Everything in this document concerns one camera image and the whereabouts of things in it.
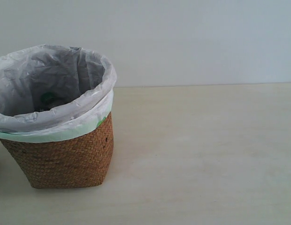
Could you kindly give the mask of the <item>white plastic bin liner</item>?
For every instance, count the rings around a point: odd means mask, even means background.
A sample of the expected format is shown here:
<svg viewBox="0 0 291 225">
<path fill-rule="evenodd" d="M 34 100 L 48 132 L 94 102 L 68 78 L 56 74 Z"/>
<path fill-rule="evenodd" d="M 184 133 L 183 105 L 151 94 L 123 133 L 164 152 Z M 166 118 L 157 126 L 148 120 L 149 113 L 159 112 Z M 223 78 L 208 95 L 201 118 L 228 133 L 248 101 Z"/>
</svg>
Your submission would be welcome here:
<svg viewBox="0 0 291 225">
<path fill-rule="evenodd" d="M 81 47 L 38 45 L 0 57 L 0 139 L 70 140 L 94 131 L 112 110 L 117 73 L 104 55 Z M 44 93 L 67 104 L 36 112 Z"/>
</svg>

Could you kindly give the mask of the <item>woven wicker trash basket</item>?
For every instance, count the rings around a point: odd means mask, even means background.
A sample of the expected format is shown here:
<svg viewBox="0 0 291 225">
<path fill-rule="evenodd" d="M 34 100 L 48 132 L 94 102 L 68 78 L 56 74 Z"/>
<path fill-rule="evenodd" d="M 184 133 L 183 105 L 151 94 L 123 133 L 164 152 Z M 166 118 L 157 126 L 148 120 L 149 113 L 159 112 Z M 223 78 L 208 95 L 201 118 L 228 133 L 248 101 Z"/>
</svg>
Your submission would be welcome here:
<svg viewBox="0 0 291 225">
<path fill-rule="evenodd" d="M 112 114 L 94 131 L 60 142 L 29 143 L 0 139 L 30 185 L 36 189 L 101 185 L 114 149 Z"/>
</svg>

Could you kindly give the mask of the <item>clear bottle green label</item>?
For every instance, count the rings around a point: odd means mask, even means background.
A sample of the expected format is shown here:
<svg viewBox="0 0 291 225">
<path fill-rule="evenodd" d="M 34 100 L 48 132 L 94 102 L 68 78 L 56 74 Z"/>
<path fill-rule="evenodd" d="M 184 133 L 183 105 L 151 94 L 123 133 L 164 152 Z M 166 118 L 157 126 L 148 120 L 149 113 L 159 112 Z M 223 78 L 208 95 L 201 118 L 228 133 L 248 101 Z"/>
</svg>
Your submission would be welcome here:
<svg viewBox="0 0 291 225">
<path fill-rule="evenodd" d="M 40 103 L 35 108 L 36 112 L 49 111 L 52 108 L 67 104 L 67 101 L 53 92 L 47 92 L 41 95 Z"/>
</svg>

